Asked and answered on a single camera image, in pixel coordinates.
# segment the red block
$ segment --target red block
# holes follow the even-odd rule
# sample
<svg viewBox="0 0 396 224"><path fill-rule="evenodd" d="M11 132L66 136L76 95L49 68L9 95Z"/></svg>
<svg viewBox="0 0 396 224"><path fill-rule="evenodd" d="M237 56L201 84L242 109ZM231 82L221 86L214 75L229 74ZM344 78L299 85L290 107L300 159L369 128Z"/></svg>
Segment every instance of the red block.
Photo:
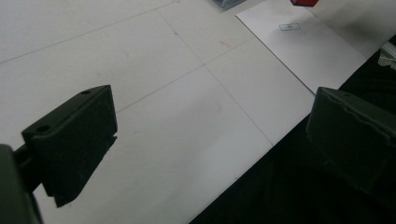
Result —
<svg viewBox="0 0 396 224"><path fill-rule="evenodd" d="M297 7L314 7L318 0L290 0Z"/></svg>

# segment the dark floor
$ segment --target dark floor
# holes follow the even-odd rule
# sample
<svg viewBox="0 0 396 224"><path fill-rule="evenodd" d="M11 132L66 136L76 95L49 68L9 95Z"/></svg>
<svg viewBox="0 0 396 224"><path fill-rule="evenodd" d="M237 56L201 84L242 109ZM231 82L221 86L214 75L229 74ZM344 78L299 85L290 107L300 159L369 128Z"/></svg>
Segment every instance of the dark floor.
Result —
<svg viewBox="0 0 396 224"><path fill-rule="evenodd" d="M377 65L378 57L340 90L396 114L396 71ZM349 186L308 141L308 117L192 223L396 223L393 207Z"/></svg>

